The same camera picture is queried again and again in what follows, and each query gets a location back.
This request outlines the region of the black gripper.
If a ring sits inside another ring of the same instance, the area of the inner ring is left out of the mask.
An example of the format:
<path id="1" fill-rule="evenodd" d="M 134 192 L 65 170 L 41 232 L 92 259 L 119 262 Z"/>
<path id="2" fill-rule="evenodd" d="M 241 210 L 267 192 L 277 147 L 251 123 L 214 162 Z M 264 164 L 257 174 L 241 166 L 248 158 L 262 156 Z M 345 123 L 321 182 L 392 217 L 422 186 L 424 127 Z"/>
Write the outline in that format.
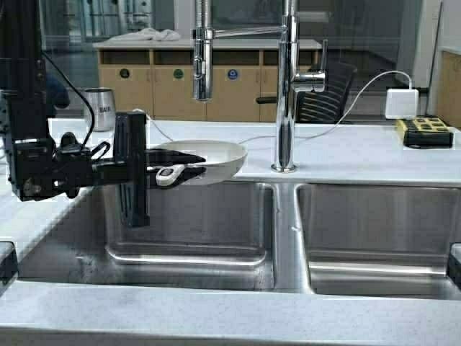
<path id="1" fill-rule="evenodd" d="M 122 215 L 130 228 L 148 226 L 146 157 L 153 186 L 172 188 L 204 174 L 206 168 L 191 166 L 206 159 L 164 148 L 146 149 L 146 114 L 142 111 L 116 114 L 112 158 L 93 164 L 95 186 L 117 185 L 122 196 Z"/>

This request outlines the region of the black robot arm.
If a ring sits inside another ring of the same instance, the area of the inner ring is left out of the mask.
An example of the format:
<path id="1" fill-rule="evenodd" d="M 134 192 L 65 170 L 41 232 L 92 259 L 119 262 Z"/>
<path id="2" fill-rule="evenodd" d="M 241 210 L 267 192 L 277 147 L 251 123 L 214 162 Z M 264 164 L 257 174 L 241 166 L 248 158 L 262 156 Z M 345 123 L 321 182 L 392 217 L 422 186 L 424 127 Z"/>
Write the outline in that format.
<path id="1" fill-rule="evenodd" d="M 171 189 L 202 176 L 205 159 L 194 154 L 146 146 L 146 115 L 116 115 L 109 158 L 65 133 L 56 143 L 46 113 L 46 65 L 37 1 L 1 3 L 1 126 L 9 182 L 22 201 L 56 195 L 74 198 L 83 187 L 118 185 L 129 227 L 144 227 L 149 189 Z"/>

